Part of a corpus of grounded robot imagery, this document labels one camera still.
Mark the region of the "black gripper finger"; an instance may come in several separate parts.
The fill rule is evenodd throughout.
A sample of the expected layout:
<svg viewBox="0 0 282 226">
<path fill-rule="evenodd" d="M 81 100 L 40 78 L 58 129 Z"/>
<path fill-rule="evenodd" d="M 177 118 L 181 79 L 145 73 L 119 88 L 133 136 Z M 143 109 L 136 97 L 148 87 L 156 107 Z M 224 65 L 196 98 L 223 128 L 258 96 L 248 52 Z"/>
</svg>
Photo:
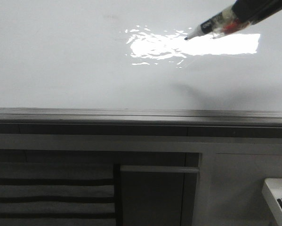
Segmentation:
<svg viewBox="0 0 282 226">
<path fill-rule="evenodd" d="M 282 10 L 282 0 L 237 0 L 232 11 L 240 22 L 257 24 Z"/>
</svg>

